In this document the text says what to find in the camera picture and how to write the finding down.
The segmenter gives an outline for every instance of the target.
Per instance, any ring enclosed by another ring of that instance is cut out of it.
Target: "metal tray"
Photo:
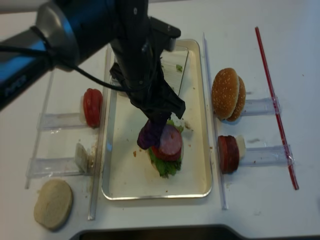
[[[102,176],[102,192],[109,200],[202,198],[212,189],[214,154],[208,143],[200,49],[194,40],[177,41],[176,49],[181,47],[189,52],[179,93],[186,110],[181,120],[174,114],[171,116],[177,125],[184,126],[185,122],[190,125],[182,133],[181,170],[169,178],[159,176],[147,152],[137,145],[139,131],[147,118],[127,97],[110,90]],[[107,59],[111,59],[107,61],[111,65],[114,56],[107,53]]]

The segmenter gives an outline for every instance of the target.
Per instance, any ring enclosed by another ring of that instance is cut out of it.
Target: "red straw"
[[[275,95],[274,86],[272,85],[272,82],[271,82],[271,77],[270,77],[268,64],[267,64],[267,59],[266,59],[264,47],[262,45],[261,36],[260,36],[260,32],[259,32],[259,28],[258,27],[255,28],[255,34],[256,34],[256,38],[258,40],[260,53],[261,53],[261,57],[262,57],[262,62],[263,62],[263,66],[264,66],[264,71],[265,71],[266,79],[268,81],[271,98],[274,99],[273,107],[274,107],[274,110],[276,112],[275,113],[275,117],[276,117],[276,121],[278,123],[279,132],[280,132],[280,135],[281,135],[281,140],[282,140],[282,144],[283,144],[285,155],[286,155],[286,160],[287,160],[287,163],[288,163],[288,169],[289,169],[291,182],[292,182],[293,188],[295,190],[298,190],[299,189],[299,185],[298,185],[298,182],[297,182],[297,179],[296,179],[295,169],[294,169],[294,166],[293,166],[293,161],[292,161],[293,157],[292,157],[292,153],[291,153],[291,151],[289,149],[289,146],[288,146],[288,143],[287,143],[284,127],[282,125],[281,116],[280,116],[280,109],[279,109],[279,105],[277,104],[277,98],[276,98],[276,95]]]

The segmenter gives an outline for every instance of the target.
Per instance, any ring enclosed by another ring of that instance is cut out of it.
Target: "sesame seed bun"
[[[233,68],[225,68],[217,73],[211,89],[212,107],[221,120],[232,116],[239,96],[239,78]]]
[[[234,122],[235,120],[237,120],[240,115],[242,110],[245,107],[245,103],[246,103],[246,88],[245,88],[245,84],[244,81],[241,79],[241,77],[239,77],[239,96],[238,96],[238,101],[236,102],[235,105],[235,109],[231,115],[231,117],[229,117],[227,119],[227,121],[229,122]]]

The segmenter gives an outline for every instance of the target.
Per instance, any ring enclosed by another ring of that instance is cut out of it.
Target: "white table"
[[[35,190],[24,189],[49,81],[46,74],[0,113],[0,238],[68,239],[85,230],[209,224],[227,225],[249,238],[320,235],[319,12],[317,0],[193,0],[149,6],[149,15],[179,27],[182,39],[198,41],[201,55],[205,32],[212,78],[220,69],[237,66],[243,59],[234,52],[237,43],[250,46],[251,51],[259,50],[254,31],[259,27],[273,86],[283,109],[286,137],[296,160],[300,190],[293,190],[289,174],[280,179],[287,181],[286,188],[274,185],[253,191],[247,186],[231,185],[230,209],[223,211],[214,170],[212,192],[203,199],[108,201],[99,192],[95,221],[86,220],[88,203],[82,208],[77,203],[66,226],[49,232],[34,221],[38,195]],[[35,16],[0,15],[0,39],[26,29],[34,23]],[[101,50],[90,62],[101,62],[104,57]],[[255,71],[264,76],[262,62],[259,64],[258,69],[251,69],[242,63],[239,74],[244,78]],[[254,181],[257,174],[251,172],[249,177]]]

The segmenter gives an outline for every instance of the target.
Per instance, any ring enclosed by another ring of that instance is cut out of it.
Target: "black cable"
[[[50,56],[50,54],[47,51],[35,50],[35,49],[29,49],[29,48],[23,48],[23,47],[0,45],[0,52],[21,53],[21,54],[25,54],[25,55],[28,55],[28,56],[33,56],[33,57],[42,56],[42,57],[47,57],[47,58],[50,58],[50,59],[54,58],[56,61],[59,61],[63,65],[65,65],[65,66],[77,71],[78,73],[80,73],[81,75],[83,75],[83,76],[87,77],[88,79],[94,81],[95,83],[97,83],[99,85],[102,85],[102,86],[104,86],[106,88],[109,88],[109,89],[112,89],[112,90],[115,90],[115,91],[119,91],[119,92],[133,93],[133,92],[139,92],[139,91],[145,89],[146,87],[149,87],[149,85],[146,85],[146,86],[138,88],[138,89],[131,89],[131,88],[123,88],[123,87],[119,87],[119,86],[114,86],[112,84],[109,84],[107,82],[99,80],[98,78],[92,76],[91,74],[89,74],[86,71],[82,70],[78,66],[63,60],[59,56],[55,56],[55,57]],[[155,72],[156,72],[156,69],[153,70],[152,78],[154,77]]]

